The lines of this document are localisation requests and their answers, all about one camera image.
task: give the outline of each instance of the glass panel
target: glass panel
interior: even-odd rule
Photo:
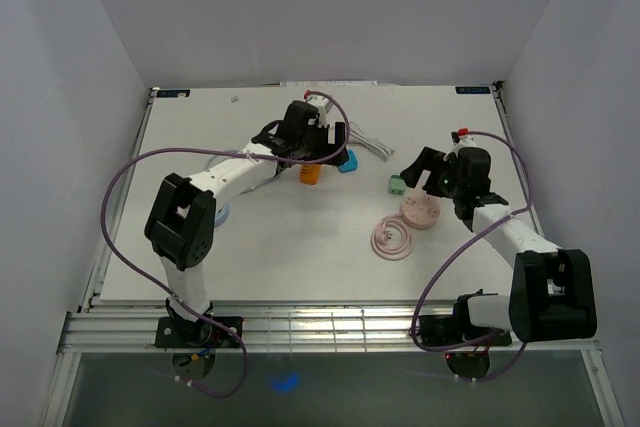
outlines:
[[[492,370],[512,353],[492,353]],[[173,381],[169,354],[84,354],[66,426],[562,426],[603,425],[578,351],[527,352],[481,385],[451,375],[442,356],[250,355],[242,390],[219,401]],[[240,373],[221,355],[204,384],[219,391]]]

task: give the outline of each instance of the blue object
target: blue object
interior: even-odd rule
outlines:
[[[358,168],[358,159],[356,159],[356,154],[353,150],[347,150],[349,154],[349,160],[347,160],[344,164],[338,166],[338,172],[341,174],[346,174],[347,172],[353,172]]]
[[[214,221],[213,226],[220,227],[222,224],[224,224],[224,221],[229,217],[229,212],[231,212],[231,207],[229,207],[229,204],[226,204],[222,208],[222,210],[216,212],[216,220]]]
[[[300,382],[300,374],[298,372],[291,372],[288,376],[284,376],[278,379],[271,379],[271,387],[276,392],[285,394],[294,390]]]

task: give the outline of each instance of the blue block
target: blue block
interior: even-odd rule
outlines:
[[[349,160],[347,160],[344,164],[338,166],[338,172],[341,174],[346,174],[347,172],[353,172],[358,168],[358,159],[356,159],[356,154],[353,150],[347,150],[349,154]]]

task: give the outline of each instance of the white cable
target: white cable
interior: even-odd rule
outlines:
[[[394,229],[400,234],[400,242],[387,245],[393,235],[388,229]],[[371,233],[371,248],[383,259],[401,260],[413,250],[413,235],[409,228],[402,222],[400,214],[390,215],[382,219]]]
[[[355,122],[350,122],[349,126],[351,127],[351,135],[349,136],[350,144],[359,144],[366,147],[385,162],[393,155],[394,150],[392,148],[387,147],[378,139],[367,137]]]

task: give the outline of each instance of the metal frame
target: metal frame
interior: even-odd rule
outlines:
[[[512,141],[506,109],[493,86],[496,109],[509,141]],[[158,88],[150,90],[149,100],[132,156],[138,155]],[[524,173],[515,161],[520,182],[524,187]],[[110,232],[117,231],[124,209],[134,169],[125,177],[114,207]],[[535,212],[531,211],[535,229],[542,233]],[[153,347],[157,321],[165,315],[164,306],[157,304],[112,304],[99,299],[109,260],[104,242],[97,251],[91,277],[82,302],[82,313],[70,314],[61,336],[49,401],[45,406],[44,426],[62,425],[82,353],[164,353]],[[448,314],[452,305],[428,303],[423,314]],[[389,305],[231,305],[215,306],[217,315],[240,315],[245,319],[244,338],[251,353],[304,352],[410,352],[415,346],[408,335],[413,306]],[[519,342],[495,350],[517,350]],[[577,340],[536,343],[529,350],[579,350],[585,363],[592,388],[607,426],[623,425],[613,390],[601,359],[598,340]]]
[[[40,420],[41,426],[59,427],[64,422],[81,357],[82,354],[77,352],[58,355],[49,397]]]
[[[596,402],[606,427],[623,427],[624,420],[613,393],[607,370],[602,362],[602,352],[599,350],[583,350],[582,359],[591,381]]]

